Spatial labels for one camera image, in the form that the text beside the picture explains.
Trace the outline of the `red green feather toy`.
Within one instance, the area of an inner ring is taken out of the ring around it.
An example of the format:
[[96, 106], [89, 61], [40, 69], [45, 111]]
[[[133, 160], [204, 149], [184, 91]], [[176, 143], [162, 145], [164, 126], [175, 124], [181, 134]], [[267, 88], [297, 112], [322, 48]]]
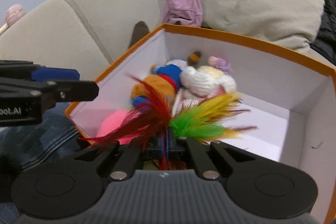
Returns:
[[225, 127], [223, 119], [248, 112], [248, 109], [237, 109], [240, 94], [230, 92], [206, 99], [195, 106], [188, 106], [176, 115], [171, 114], [171, 105], [164, 95], [143, 80], [129, 76], [145, 88], [148, 99], [131, 109], [131, 118], [119, 128], [105, 137], [86, 138], [92, 145], [106, 147], [118, 138], [139, 133], [143, 149], [154, 136], [167, 137], [167, 129], [173, 130], [176, 138], [194, 138], [198, 141], [209, 141], [221, 138], [234, 138], [237, 134], [257, 129], [256, 126]]

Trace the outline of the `orange cardboard box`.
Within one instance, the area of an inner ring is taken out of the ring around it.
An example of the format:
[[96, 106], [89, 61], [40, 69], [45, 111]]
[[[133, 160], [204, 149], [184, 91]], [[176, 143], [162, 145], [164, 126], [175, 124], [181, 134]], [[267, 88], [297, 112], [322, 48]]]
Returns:
[[224, 127], [246, 127], [231, 144], [303, 170], [318, 187], [311, 215], [335, 219], [335, 68], [316, 57], [260, 40], [164, 24], [146, 35], [97, 78], [98, 97], [65, 111], [81, 135], [93, 138], [105, 118], [131, 106], [131, 90], [154, 65], [202, 53], [228, 61], [236, 82], [236, 115]]

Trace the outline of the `black puffer jacket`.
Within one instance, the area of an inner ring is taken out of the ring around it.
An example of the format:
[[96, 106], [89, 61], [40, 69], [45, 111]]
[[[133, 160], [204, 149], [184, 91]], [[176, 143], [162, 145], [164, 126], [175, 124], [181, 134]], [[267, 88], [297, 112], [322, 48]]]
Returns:
[[325, 0], [321, 25], [310, 47], [335, 65], [335, 0]]

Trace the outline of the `pink massage hammer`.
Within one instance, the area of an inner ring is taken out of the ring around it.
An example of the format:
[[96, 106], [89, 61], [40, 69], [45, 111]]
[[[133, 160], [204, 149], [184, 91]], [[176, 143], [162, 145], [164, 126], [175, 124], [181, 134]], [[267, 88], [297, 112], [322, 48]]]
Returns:
[[20, 4], [12, 5], [6, 12], [5, 24], [1, 26], [0, 35], [13, 26], [19, 19], [26, 15], [23, 6]]

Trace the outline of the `lilac cloth garment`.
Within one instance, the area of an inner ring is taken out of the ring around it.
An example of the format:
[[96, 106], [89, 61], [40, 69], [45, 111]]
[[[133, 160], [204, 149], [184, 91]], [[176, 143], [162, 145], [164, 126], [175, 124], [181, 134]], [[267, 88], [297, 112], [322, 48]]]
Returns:
[[163, 23], [200, 27], [203, 23], [201, 0], [165, 0]]

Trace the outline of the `beige sofa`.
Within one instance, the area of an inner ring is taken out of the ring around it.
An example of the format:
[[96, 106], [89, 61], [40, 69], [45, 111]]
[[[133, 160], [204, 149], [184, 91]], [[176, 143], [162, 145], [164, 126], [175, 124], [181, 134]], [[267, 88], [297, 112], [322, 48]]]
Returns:
[[94, 79], [128, 48], [135, 24], [162, 23], [164, 0], [48, 0], [1, 36], [1, 59], [73, 68]]

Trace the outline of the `white crochet bunny plush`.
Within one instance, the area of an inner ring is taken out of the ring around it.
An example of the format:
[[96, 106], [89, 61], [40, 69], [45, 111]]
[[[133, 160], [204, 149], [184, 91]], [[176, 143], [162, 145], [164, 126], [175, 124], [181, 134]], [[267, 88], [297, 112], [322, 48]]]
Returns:
[[184, 67], [180, 74], [182, 87], [177, 92], [172, 115], [176, 116], [184, 107], [235, 91], [237, 84], [231, 73], [230, 61], [214, 56], [198, 68], [191, 65]]

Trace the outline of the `bear plush chef sailor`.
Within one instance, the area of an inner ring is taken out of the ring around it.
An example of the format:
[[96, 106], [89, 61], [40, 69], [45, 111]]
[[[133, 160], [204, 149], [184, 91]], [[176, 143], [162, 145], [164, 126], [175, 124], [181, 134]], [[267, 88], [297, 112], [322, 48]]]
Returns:
[[153, 65], [150, 75], [143, 79], [143, 82], [151, 85], [155, 90], [161, 92], [167, 101], [172, 105], [177, 92], [182, 87], [180, 74], [187, 67], [195, 67], [202, 57], [200, 51], [194, 51], [186, 60], [173, 59], [165, 65]]

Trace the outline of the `pink green fluffy ball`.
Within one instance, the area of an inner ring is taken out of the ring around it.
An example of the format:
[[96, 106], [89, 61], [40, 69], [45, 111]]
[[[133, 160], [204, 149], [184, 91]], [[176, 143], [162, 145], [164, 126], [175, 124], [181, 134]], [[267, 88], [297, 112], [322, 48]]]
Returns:
[[[126, 123], [131, 118], [130, 113], [131, 110], [117, 109], [109, 114], [100, 125], [96, 134], [96, 138], [101, 139], [108, 135], [108, 133], [114, 131], [115, 129]], [[139, 137], [139, 133], [132, 133], [120, 137], [117, 140], [120, 142], [120, 144], [129, 144], [130, 141], [136, 137]]]

